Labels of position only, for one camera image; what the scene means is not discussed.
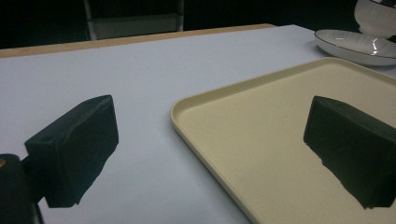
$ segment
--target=table surface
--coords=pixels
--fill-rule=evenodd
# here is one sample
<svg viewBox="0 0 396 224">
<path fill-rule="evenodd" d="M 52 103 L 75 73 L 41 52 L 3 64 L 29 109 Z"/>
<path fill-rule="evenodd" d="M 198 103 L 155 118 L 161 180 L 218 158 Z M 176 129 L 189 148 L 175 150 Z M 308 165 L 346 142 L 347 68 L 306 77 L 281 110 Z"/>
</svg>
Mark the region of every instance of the table surface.
<svg viewBox="0 0 396 224">
<path fill-rule="evenodd" d="M 120 143 L 79 205 L 39 203 L 47 223 L 250 223 L 178 136 L 169 110 L 186 96 L 329 56 L 313 31 L 267 27 L 0 50 L 0 153 L 26 157 L 29 137 L 111 94 Z M 372 69 L 396 77 L 395 66 Z"/>
</svg>

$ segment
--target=wooden table edge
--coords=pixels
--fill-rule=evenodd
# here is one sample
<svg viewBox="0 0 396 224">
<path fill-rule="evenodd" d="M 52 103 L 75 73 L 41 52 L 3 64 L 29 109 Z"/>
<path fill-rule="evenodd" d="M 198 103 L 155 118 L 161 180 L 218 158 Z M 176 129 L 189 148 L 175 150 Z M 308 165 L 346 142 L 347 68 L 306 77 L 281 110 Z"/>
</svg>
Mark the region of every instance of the wooden table edge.
<svg viewBox="0 0 396 224">
<path fill-rule="evenodd" d="M 263 23 L 263 24 L 174 32 L 174 33 L 165 33 L 165 34 L 156 34 L 156 35 L 137 35 L 137 36 L 128 36 L 128 37 L 120 37 L 120 38 L 112 38 L 112 39 L 35 46 L 35 47 L 26 47 L 26 48 L 0 49 L 0 58 L 11 58 L 11 57 L 28 56 L 28 55 L 36 55 L 36 54 L 56 53 L 56 52 L 64 52 L 64 51 L 79 50 L 79 49 L 98 49 L 104 47 L 141 43 L 141 42 L 148 42 L 155 40 L 179 38 L 185 36 L 212 35 L 212 34 L 220 34 L 227 32 L 264 29 L 271 27 L 275 27 L 275 26 L 273 24 Z"/>
</svg>

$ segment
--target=tray rim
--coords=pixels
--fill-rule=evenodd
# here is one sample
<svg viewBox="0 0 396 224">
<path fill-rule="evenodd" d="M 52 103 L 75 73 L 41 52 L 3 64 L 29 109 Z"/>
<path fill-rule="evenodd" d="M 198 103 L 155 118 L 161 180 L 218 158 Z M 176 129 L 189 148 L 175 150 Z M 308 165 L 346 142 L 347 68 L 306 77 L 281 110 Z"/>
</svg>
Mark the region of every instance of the tray rim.
<svg viewBox="0 0 396 224">
<path fill-rule="evenodd" d="M 183 131 L 183 128 L 177 122 L 177 116 L 188 108 L 192 108 L 198 105 L 202 105 L 208 102 L 212 102 L 214 100 L 218 100 L 222 97 L 227 97 L 232 94 L 236 94 L 242 91 L 247 91 L 249 89 L 259 87 L 262 85 L 266 85 L 268 83 L 280 80 L 282 78 L 291 77 L 295 74 L 298 74 L 302 71 L 308 71 L 314 68 L 321 67 L 323 65 L 335 63 L 337 65 L 347 66 L 348 68 L 352 68 L 358 72 L 363 73 L 366 76 L 376 77 L 381 79 L 381 81 L 390 83 L 396 87 L 396 78 L 390 77 L 388 75 L 376 72 L 370 68 L 364 67 L 362 65 L 352 63 L 343 59 L 338 59 L 334 57 L 326 57 L 323 59 L 315 60 L 310 63 L 303 63 L 299 65 L 295 65 L 286 69 L 281 69 L 272 73 L 260 75 L 258 77 L 249 78 L 246 80 L 242 80 L 239 82 L 235 82 L 229 85 L 224 85 L 222 87 L 218 87 L 209 91 L 203 91 L 201 93 L 197 93 L 191 96 L 184 97 L 178 101 L 176 101 L 170 110 L 170 116 L 172 120 L 172 126 L 177 131 L 177 133 L 181 136 L 184 142 L 189 146 L 190 150 L 198 157 L 201 163 L 205 166 L 205 168 L 212 174 L 216 180 L 221 184 L 221 186 L 227 191 L 227 193 L 232 197 L 232 199 L 238 204 L 238 206 L 242 209 L 242 211 L 249 217 L 249 219 L 253 223 L 260 223 L 258 219 L 258 214 L 255 214 L 252 209 L 243 203 L 241 197 L 238 195 L 236 191 L 230 188 L 230 185 L 227 183 L 226 179 L 222 177 L 219 171 L 216 169 L 214 164 L 212 164 L 206 157 L 203 155 L 193 140 L 189 139 L 188 136 Z"/>
</svg>

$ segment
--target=plastic tray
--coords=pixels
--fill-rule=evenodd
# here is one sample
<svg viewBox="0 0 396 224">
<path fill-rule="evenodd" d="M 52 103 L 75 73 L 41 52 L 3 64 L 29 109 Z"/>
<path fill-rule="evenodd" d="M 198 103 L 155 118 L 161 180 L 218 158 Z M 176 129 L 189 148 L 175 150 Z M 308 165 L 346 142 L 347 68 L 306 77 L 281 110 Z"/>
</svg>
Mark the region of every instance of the plastic tray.
<svg viewBox="0 0 396 224">
<path fill-rule="evenodd" d="M 205 92 L 171 117 L 254 223 L 396 223 L 396 205 L 363 209 L 304 143 L 315 95 L 396 127 L 396 79 L 327 58 Z"/>
</svg>

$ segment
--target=white table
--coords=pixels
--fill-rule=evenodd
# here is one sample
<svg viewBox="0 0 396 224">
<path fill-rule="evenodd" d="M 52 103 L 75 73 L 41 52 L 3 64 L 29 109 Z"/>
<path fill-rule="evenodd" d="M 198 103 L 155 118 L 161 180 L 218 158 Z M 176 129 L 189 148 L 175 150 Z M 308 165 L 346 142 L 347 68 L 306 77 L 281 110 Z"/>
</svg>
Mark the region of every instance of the white table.
<svg viewBox="0 0 396 224">
<path fill-rule="evenodd" d="M 46 223 L 249 223 L 174 131 L 180 98 L 326 56 L 295 25 L 0 59 L 0 153 L 82 101 L 111 94 L 120 143 L 79 205 Z M 374 70 L 396 77 L 396 67 Z"/>
</svg>

